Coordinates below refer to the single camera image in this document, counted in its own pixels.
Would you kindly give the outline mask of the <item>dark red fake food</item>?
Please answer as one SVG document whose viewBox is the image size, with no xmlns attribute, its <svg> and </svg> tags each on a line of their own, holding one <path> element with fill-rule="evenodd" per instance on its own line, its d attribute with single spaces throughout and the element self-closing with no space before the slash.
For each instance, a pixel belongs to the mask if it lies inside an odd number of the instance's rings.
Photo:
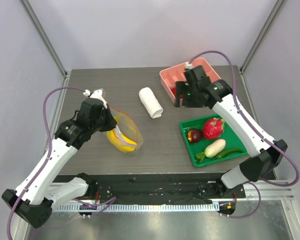
<svg viewBox="0 0 300 240">
<path fill-rule="evenodd" d="M 192 128 L 187 132 L 186 138 L 189 143 L 198 143 L 203 138 L 203 132 L 197 128 Z"/>
</svg>

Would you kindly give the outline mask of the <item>white fake radish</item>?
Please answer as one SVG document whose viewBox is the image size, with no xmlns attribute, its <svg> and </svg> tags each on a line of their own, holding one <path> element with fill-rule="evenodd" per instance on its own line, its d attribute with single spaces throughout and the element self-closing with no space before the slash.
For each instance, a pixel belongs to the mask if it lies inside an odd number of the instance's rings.
<svg viewBox="0 0 300 240">
<path fill-rule="evenodd" d="M 226 146 L 224 139 L 217 139 L 208 145 L 202 152 L 197 153 L 194 157 L 201 164 L 205 158 L 213 158 L 219 154 Z"/>
</svg>

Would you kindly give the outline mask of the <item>green fake chili pepper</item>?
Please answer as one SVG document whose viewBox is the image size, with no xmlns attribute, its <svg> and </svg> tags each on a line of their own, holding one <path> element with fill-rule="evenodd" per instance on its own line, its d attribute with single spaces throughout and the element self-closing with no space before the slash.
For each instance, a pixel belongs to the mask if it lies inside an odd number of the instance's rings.
<svg viewBox="0 0 300 240">
<path fill-rule="evenodd" d="M 223 151 L 221 151 L 220 153 L 218 153 L 217 155 L 214 156 L 214 159 L 222 159 L 227 157 L 228 155 L 232 154 L 232 153 L 243 153 L 244 151 L 239 149 L 239 148 L 229 148 L 229 149 L 225 149 Z"/>
</svg>

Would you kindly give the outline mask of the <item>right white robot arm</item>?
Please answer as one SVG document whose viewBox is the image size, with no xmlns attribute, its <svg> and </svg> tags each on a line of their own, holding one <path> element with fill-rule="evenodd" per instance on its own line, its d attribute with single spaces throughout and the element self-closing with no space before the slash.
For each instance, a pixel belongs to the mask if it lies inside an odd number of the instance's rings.
<svg viewBox="0 0 300 240">
<path fill-rule="evenodd" d="M 223 198 L 245 182 L 257 182 L 277 167 L 287 151 L 284 140 L 268 135 L 240 106 L 233 89 L 226 81 L 211 82 L 201 65 L 187 63 L 185 81 L 176 82 L 175 106 L 208 107 L 230 126 L 243 143 L 249 158 L 224 173 L 216 184 L 216 193 Z"/>
</svg>

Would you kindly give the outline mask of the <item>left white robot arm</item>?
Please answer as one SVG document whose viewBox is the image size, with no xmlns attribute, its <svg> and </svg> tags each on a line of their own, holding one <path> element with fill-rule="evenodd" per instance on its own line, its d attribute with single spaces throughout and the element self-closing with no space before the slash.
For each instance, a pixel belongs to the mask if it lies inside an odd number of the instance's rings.
<svg viewBox="0 0 300 240">
<path fill-rule="evenodd" d="M 65 163 L 96 132 L 112 130 L 117 125 L 103 97 L 88 97 L 75 115 L 59 125 L 47 153 L 16 189 L 6 189 L 1 198 L 19 217 L 33 228 L 41 227 L 61 205 L 83 197 L 92 199 L 97 183 L 79 173 L 68 183 L 48 190 Z"/>
</svg>

